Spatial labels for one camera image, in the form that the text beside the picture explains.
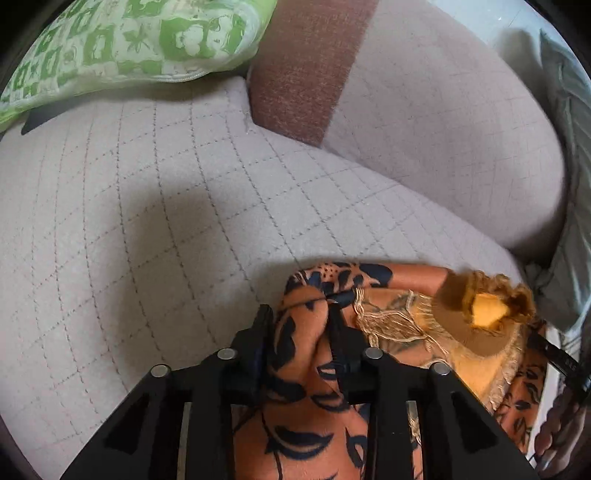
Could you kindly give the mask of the orange black floral garment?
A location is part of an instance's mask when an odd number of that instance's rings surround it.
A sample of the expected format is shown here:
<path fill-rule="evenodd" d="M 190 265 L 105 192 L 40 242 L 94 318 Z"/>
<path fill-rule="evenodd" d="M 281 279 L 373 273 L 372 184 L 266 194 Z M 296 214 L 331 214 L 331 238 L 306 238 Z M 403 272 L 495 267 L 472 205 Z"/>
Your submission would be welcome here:
<path fill-rule="evenodd" d="M 339 388 L 329 311 L 397 361 L 452 367 L 521 452 L 547 363 L 527 346 L 545 327 L 531 290 L 502 274 L 424 265 L 322 263 L 287 281 L 273 322 L 263 407 L 239 422 L 239 479 L 359 479 L 369 409 Z"/>

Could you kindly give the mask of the light blue pillow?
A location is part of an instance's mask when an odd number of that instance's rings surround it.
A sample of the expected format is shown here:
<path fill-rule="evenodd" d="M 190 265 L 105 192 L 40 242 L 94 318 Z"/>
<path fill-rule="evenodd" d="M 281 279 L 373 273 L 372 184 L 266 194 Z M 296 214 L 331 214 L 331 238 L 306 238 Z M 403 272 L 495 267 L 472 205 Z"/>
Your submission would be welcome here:
<path fill-rule="evenodd" d="M 498 43 L 510 86 L 495 161 L 497 241 L 522 264 L 543 318 L 565 334 L 590 315 L 590 79 L 545 30 Z"/>

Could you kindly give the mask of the pink quilted bed cover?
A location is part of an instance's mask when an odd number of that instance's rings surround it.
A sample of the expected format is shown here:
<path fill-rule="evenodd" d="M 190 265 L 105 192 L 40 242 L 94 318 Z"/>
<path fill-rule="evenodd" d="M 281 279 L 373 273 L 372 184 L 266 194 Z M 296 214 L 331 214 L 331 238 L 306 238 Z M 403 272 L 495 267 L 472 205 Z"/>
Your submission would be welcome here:
<path fill-rule="evenodd" d="M 2 419 L 56 479 L 152 365 L 228 345 L 324 261 L 521 277 L 449 210 L 254 124 L 239 77 L 16 124 L 1 139 Z"/>

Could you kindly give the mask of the pink brown bolster cushion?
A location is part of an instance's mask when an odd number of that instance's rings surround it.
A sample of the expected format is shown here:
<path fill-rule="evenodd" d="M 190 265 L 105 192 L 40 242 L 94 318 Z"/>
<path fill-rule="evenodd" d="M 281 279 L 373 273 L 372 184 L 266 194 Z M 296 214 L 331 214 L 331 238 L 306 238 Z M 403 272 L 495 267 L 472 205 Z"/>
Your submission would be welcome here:
<path fill-rule="evenodd" d="M 494 142 L 510 84 L 494 50 L 427 1 L 280 1 L 249 99 L 257 125 L 392 178 L 497 241 Z"/>

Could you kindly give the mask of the green patterned pillow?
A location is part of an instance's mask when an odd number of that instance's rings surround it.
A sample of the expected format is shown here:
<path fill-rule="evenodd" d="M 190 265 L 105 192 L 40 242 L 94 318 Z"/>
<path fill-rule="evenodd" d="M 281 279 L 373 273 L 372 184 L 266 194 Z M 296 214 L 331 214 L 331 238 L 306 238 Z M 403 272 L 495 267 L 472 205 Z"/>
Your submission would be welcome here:
<path fill-rule="evenodd" d="M 75 1 L 37 37 L 1 93 L 1 128 L 55 101 L 179 83 L 252 58 L 273 1 Z"/>

